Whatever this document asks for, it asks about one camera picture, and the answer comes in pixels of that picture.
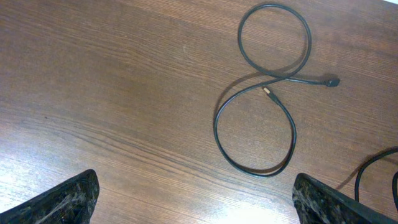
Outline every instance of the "cord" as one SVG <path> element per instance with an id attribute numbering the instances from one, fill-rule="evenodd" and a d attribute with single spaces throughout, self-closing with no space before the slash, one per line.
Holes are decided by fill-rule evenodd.
<path id="1" fill-rule="evenodd" d="M 359 168 L 359 171 L 358 171 L 358 174 L 357 174 L 356 180 L 355 180 L 355 187 L 354 187 L 355 201 L 359 202 L 359 182 L 361 181 L 361 177 L 362 177 L 362 174 L 365 171 L 365 169 L 373 162 L 376 162 L 379 159 L 382 159 L 383 157 L 386 157 L 386 156 L 391 155 L 396 152 L 398 152 L 398 146 L 394 146 L 394 147 L 390 148 L 389 150 L 370 158 L 370 160 L 366 161 L 361 166 L 361 168 Z M 398 180 L 398 172 L 396 172 L 394 177 L 392 178 L 392 196 L 394 198 L 394 203 L 395 203 L 396 209 L 398 211 L 397 180 Z"/>
<path id="2" fill-rule="evenodd" d="M 253 14 L 254 12 L 260 10 L 260 9 L 264 9 L 267 7 L 276 7 L 279 9 L 283 9 L 286 10 L 290 13 L 292 13 L 295 17 L 297 17 L 301 23 L 303 24 L 306 34 L 307 34 L 307 49 L 306 49 L 306 53 L 305 56 L 301 62 L 301 64 L 293 71 L 290 72 L 288 75 L 286 76 L 280 76 L 276 73 L 273 73 L 271 71 L 266 70 L 264 67 L 261 67 L 259 65 L 257 65 L 256 63 L 254 63 L 246 54 L 246 52 L 244 51 L 243 48 L 243 42 L 242 42 L 242 31 L 243 31 L 243 26 L 245 24 L 245 22 L 247 21 L 248 17 Z M 304 84 L 310 84 L 310 85 L 325 85 L 328 87 L 334 87 L 334 86 L 338 86 L 340 79 L 336 78 L 336 79 L 331 79 L 331 80 L 325 80 L 325 81 L 315 81 L 315 80 L 304 80 L 304 79 L 298 79 L 298 78 L 293 78 L 293 76 L 295 74 L 297 74 L 302 68 L 303 66 L 306 64 L 306 62 L 308 61 L 308 58 L 310 56 L 310 52 L 311 52 L 311 48 L 312 48 L 312 36 L 311 36 L 311 31 L 310 28 L 307 24 L 307 22 L 305 21 L 305 19 L 296 11 L 294 11 L 292 8 L 287 7 L 287 6 L 283 6 L 281 4 L 260 4 L 257 5 L 255 7 L 253 7 L 252 9 L 250 9 L 247 13 L 245 13 L 245 15 L 243 16 L 240 24 L 239 24 L 239 28 L 238 28 L 238 45 L 239 45 L 239 49 L 244 57 L 244 59 L 252 66 L 254 67 L 256 70 L 258 70 L 259 72 L 263 73 L 264 75 L 268 75 L 270 77 L 274 77 L 275 79 L 273 80 L 269 80 L 266 82 L 261 82 L 252 86 L 249 86 L 247 88 L 244 88 L 240 91 L 238 91 L 237 93 L 233 94 L 230 98 L 228 98 L 222 105 L 221 107 L 218 109 L 217 114 L 214 118 L 213 121 L 213 132 L 214 132 L 214 136 L 215 136 L 215 141 L 217 143 L 218 148 L 220 149 L 222 155 L 224 156 L 224 158 L 235 168 L 237 168 L 238 170 L 244 172 L 245 174 L 249 174 L 249 175 L 253 175 L 255 177 L 272 177 L 275 176 L 277 174 L 280 174 L 289 164 L 292 156 L 293 156 L 293 152 L 294 152 L 294 148 L 296 145 L 296 140 L 297 140 L 297 131 L 296 131 L 296 126 L 294 124 L 293 118 L 291 117 L 290 113 L 287 111 L 286 107 L 282 104 L 282 102 L 276 97 L 275 94 L 273 94 L 266 86 L 270 85 L 272 83 L 275 82 L 279 82 L 282 80 L 288 80 L 288 81 L 292 81 L 292 82 L 296 82 L 296 83 L 304 83 Z M 245 166 L 242 166 L 240 164 L 238 164 L 237 162 L 235 162 L 232 158 L 229 157 L 229 155 L 226 153 L 226 151 L 224 150 L 224 148 L 222 147 L 219 137 L 218 137 L 218 120 L 220 119 L 220 116 L 222 114 L 222 112 L 224 111 L 224 109 L 226 108 L 226 106 L 232 102 L 235 98 L 237 98 L 238 96 L 247 93 L 248 91 L 251 91 L 255 88 L 259 88 L 262 87 L 264 89 L 264 91 L 267 93 L 267 96 L 274 101 L 274 103 L 276 103 L 278 106 L 280 106 L 280 108 L 282 109 L 282 111 L 285 113 L 287 119 L 289 120 L 290 123 L 290 127 L 292 129 L 292 140 L 290 143 L 290 148 L 289 151 L 287 153 L 286 158 L 284 159 L 284 161 L 282 162 L 282 165 L 274 172 L 267 172 L 265 173 L 265 170 L 259 170 L 259 169 L 252 169 L 252 168 L 248 168 Z"/>

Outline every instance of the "black cable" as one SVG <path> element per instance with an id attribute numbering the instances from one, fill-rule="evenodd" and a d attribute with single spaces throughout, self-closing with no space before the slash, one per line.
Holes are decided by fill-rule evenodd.
<path id="1" fill-rule="evenodd" d="M 379 159 L 386 157 L 388 155 L 391 155 L 393 153 L 398 152 L 398 146 L 394 146 L 390 148 L 389 150 L 382 152 L 372 158 L 370 160 L 366 161 L 361 168 L 359 168 L 358 174 L 356 176 L 355 180 L 355 187 L 354 187 L 354 194 L 355 194 L 355 201 L 359 201 L 359 182 L 361 181 L 361 177 L 365 169 L 372 164 L 373 162 L 378 161 Z M 392 196 L 394 198 L 394 203 L 396 205 L 396 209 L 398 211 L 398 193 L 397 193 L 397 180 L 398 180 L 398 172 L 394 175 L 394 178 L 392 179 Z"/>
<path id="2" fill-rule="evenodd" d="M 244 48 L 243 48 L 242 31 L 243 31 L 243 26 L 244 26 L 246 20 L 254 12 L 256 12 L 256 11 L 258 11 L 260 9 L 267 8 L 267 7 L 276 7 L 276 8 L 283 9 L 283 10 L 286 10 L 286 11 L 292 13 L 295 17 L 297 17 L 301 21 L 301 23 L 303 24 L 303 26 L 305 28 L 305 31 L 307 33 L 307 40 L 308 40 L 307 51 L 305 53 L 305 56 L 304 56 L 301 64 L 293 72 L 290 72 L 288 75 L 286 75 L 284 77 L 279 76 L 278 74 L 275 74 L 273 72 L 270 72 L 267 69 L 265 69 L 265 68 L 257 65 L 256 63 L 254 63 L 248 57 L 248 55 L 246 54 L 246 52 L 244 51 Z M 217 111 L 217 114 L 216 114 L 216 116 L 214 118 L 214 122 L 213 122 L 213 132 L 214 132 L 215 140 L 216 140 L 217 146 L 220 149 L 222 155 L 224 156 L 224 158 L 233 167 L 237 168 L 238 170 L 240 170 L 240 171 L 242 171 L 242 172 L 244 172 L 246 174 L 250 174 L 250 175 L 253 175 L 253 176 L 256 176 L 256 177 L 272 177 L 272 176 L 275 176 L 275 175 L 281 173 L 287 167 L 287 165 L 289 164 L 289 161 L 290 161 L 290 159 L 293 156 L 293 152 L 294 152 L 294 148 L 295 148 L 295 144 L 296 144 L 296 139 L 297 139 L 297 132 L 296 132 L 296 126 L 294 124 L 293 118 L 291 117 L 291 115 L 287 111 L 286 107 L 282 104 L 282 102 L 280 102 L 278 100 L 278 98 L 275 96 L 275 94 L 273 94 L 272 92 L 270 92 L 266 88 L 266 86 L 270 85 L 272 83 L 275 83 L 275 82 L 282 81 L 282 80 L 289 80 L 289 81 L 297 82 L 297 83 L 305 83 L 305 84 L 311 84 L 311 85 L 325 85 L 325 86 L 333 87 L 333 86 L 337 86 L 339 84 L 340 80 L 339 79 L 332 79 L 332 80 L 326 80 L 326 81 L 320 82 L 320 81 L 314 81 L 314 80 L 302 80 L 302 79 L 293 78 L 293 76 L 295 74 L 297 74 L 303 68 L 303 66 L 306 64 L 306 62 L 308 61 L 308 58 L 309 58 L 310 52 L 311 52 L 311 47 L 312 47 L 312 37 L 311 37 L 310 28 L 309 28 L 307 22 L 305 21 L 305 19 L 298 12 L 294 11 L 293 9 L 291 9 L 291 8 L 289 8 L 287 6 L 283 6 L 283 5 L 280 5 L 280 4 L 260 4 L 260 5 L 255 6 L 252 9 L 250 9 L 247 13 L 245 13 L 245 15 L 243 16 L 243 18 L 242 18 L 242 20 L 241 20 L 241 22 L 239 24 L 239 28 L 238 28 L 238 45 L 239 45 L 239 49 L 240 49 L 243 57 L 246 59 L 246 61 L 251 66 L 253 66 L 255 69 L 257 69 L 261 73 L 263 73 L 265 75 L 268 75 L 268 76 L 271 76 L 271 77 L 274 77 L 275 79 L 269 80 L 269 81 L 266 81 L 266 82 L 261 82 L 261 83 L 249 86 L 247 88 L 244 88 L 244 89 L 238 91 L 237 93 L 233 94 L 229 99 L 227 99 L 221 105 L 221 107 Z M 223 147 L 222 147 L 222 145 L 220 143 L 220 140 L 218 138 L 218 131 L 217 131 L 218 120 L 220 119 L 221 113 L 224 111 L 226 106 L 230 102 L 232 102 L 236 97 L 238 97 L 238 96 L 242 95 L 243 93 L 246 93 L 246 92 L 248 92 L 250 90 L 253 90 L 255 88 L 259 88 L 259 87 L 263 87 L 264 90 L 267 92 L 268 97 L 270 97 L 277 105 L 280 106 L 280 108 L 282 108 L 282 111 L 285 113 L 287 119 L 290 122 L 290 126 L 292 128 L 292 141 L 290 143 L 289 152 L 288 152 L 285 160 L 283 161 L 282 165 L 275 172 L 272 172 L 272 173 L 264 173 L 264 170 L 251 169 L 251 168 L 242 166 L 242 165 L 238 164 L 237 162 L 233 161 L 232 158 L 230 158 L 229 155 L 226 153 L 226 151 L 223 149 Z"/>

